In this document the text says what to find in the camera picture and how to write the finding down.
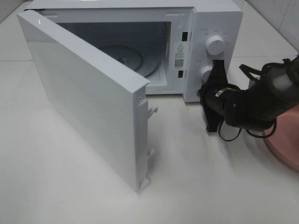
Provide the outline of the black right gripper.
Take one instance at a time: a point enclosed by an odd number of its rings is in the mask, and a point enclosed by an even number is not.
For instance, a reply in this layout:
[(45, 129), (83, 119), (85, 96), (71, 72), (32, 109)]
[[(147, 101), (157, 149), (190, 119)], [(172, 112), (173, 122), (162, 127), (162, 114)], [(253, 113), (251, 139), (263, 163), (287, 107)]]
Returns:
[(228, 84), (224, 60), (213, 60), (213, 67), (207, 82), (199, 90), (199, 97), (206, 120), (206, 130), (216, 133), (221, 119), (228, 114), (228, 103), (234, 94), (241, 91), (234, 84)]

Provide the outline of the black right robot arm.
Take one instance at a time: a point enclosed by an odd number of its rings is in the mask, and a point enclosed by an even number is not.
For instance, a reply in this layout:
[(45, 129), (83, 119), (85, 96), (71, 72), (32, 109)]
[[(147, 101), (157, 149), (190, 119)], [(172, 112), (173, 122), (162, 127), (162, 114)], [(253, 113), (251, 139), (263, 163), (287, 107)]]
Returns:
[(297, 57), (267, 63), (261, 70), (244, 64), (239, 68), (254, 82), (246, 90), (228, 82), (223, 60), (213, 60), (211, 73), (198, 92), (208, 132), (216, 132), (222, 121), (232, 127), (262, 132), (299, 103)]

